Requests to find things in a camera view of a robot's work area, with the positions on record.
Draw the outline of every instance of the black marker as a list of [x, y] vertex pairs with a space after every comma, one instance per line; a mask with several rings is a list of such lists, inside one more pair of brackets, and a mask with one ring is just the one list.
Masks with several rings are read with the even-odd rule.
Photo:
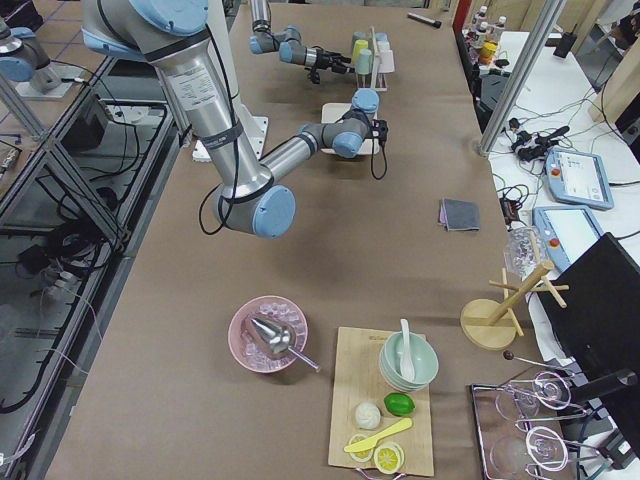
[[440, 20], [432, 20], [430, 18], [423, 17], [422, 15], [418, 15], [417, 13], [409, 12], [407, 13], [407, 17], [417, 20], [420, 23], [426, 23], [433, 28], [440, 28], [440, 26], [442, 26], [442, 22]]

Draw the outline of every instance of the metal scoop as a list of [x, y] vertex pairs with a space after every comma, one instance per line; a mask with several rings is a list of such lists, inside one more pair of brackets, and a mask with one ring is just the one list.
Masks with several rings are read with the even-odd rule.
[[316, 372], [320, 371], [320, 366], [317, 363], [294, 347], [296, 332], [286, 323], [255, 313], [245, 318], [244, 327], [260, 350], [266, 353], [269, 358], [279, 359], [291, 352]]

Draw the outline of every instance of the white desk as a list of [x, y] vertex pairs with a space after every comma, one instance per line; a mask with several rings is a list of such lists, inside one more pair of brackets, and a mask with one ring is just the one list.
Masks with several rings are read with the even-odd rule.
[[[507, 70], [512, 70], [515, 66], [527, 36], [527, 32], [506, 32], [503, 34], [499, 52], [507, 52], [506, 58], [510, 62]], [[522, 121], [524, 118], [536, 117], [536, 114], [557, 112], [564, 106], [578, 102], [589, 94], [587, 98], [595, 100], [596, 94], [573, 54], [570, 53], [567, 58], [562, 59], [553, 56], [553, 51], [554, 48], [543, 48], [510, 117], [516, 117]], [[567, 137], [571, 139], [573, 147], [579, 151], [599, 154], [602, 157], [610, 183], [640, 180], [640, 165], [631, 150], [611, 132], [606, 123], [596, 124], [591, 119], [588, 113], [589, 106], [589, 102], [583, 102], [581, 105], [568, 108], [561, 113], [545, 118], [531, 119], [526, 121], [522, 128], [533, 133], [547, 129], [555, 130], [569, 125], [571, 130]], [[498, 141], [489, 155], [493, 172], [502, 177], [507, 186], [522, 183], [527, 185], [532, 193], [535, 193], [538, 179], [519, 167], [518, 159], [511, 153], [510, 146], [511, 141], [506, 135], [498, 137]], [[540, 172], [541, 168], [542, 162], [536, 161], [535, 172]], [[500, 179], [495, 178], [495, 181], [496, 188], [503, 186]], [[639, 230], [640, 185], [612, 188], [612, 192], [615, 207], [605, 212], [594, 210], [603, 230], [610, 231], [615, 236], [623, 236]], [[525, 202], [520, 212], [521, 217], [534, 206], [556, 204], [547, 189], [546, 181], [544, 181], [538, 195], [529, 197]], [[524, 216], [523, 220], [530, 224], [530, 215]], [[640, 263], [640, 235], [623, 240], [621, 244], [634, 260]], [[543, 358], [548, 360], [554, 357], [563, 357], [564, 354], [553, 337], [551, 325], [537, 295], [531, 297], [529, 312], [536, 329], [536, 337]], [[593, 436], [587, 443], [596, 445], [605, 436], [606, 434]], [[585, 466], [589, 473], [593, 473], [599, 463], [598, 461], [591, 464], [585, 462]], [[640, 461], [636, 459], [631, 466], [623, 471], [606, 471], [598, 478], [603, 480], [640, 478]]]

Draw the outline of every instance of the green lime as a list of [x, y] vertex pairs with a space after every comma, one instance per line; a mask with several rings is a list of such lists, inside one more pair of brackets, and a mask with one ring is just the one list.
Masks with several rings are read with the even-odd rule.
[[391, 415], [396, 417], [409, 415], [416, 408], [416, 404], [413, 403], [409, 395], [397, 392], [390, 393], [384, 397], [384, 406], [387, 407]]

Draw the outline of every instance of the pink bowl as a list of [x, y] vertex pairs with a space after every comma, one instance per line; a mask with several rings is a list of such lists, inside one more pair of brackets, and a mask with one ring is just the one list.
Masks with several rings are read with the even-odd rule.
[[273, 373], [291, 365], [296, 357], [292, 354], [274, 360], [261, 351], [244, 328], [244, 319], [255, 313], [272, 316], [286, 322], [296, 332], [296, 349], [302, 351], [307, 343], [307, 320], [295, 303], [284, 297], [267, 295], [254, 298], [238, 310], [229, 324], [229, 349], [231, 355], [244, 368], [257, 373]]

